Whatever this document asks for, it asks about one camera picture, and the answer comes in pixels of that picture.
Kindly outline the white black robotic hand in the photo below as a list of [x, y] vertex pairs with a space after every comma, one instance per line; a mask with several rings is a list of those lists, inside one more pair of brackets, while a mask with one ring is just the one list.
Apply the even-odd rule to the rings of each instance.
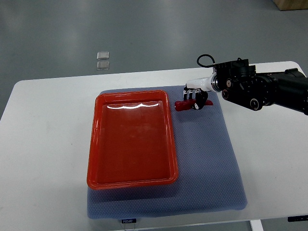
[[183, 89], [183, 99], [187, 101], [193, 110], [201, 110], [204, 106], [212, 106], [208, 99], [208, 93], [214, 91], [213, 80], [215, 75], [210, 77], [189, 80]]

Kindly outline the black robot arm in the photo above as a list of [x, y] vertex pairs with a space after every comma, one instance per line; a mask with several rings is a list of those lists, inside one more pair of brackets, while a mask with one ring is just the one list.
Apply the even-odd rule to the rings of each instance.
[[209, 67], [216, 74], [211, 84], [226, 101], [253, 111], [276, 104], [308, 113], [308, 79], [297, 68], [257, 73], [254, 65], [241, 58]]

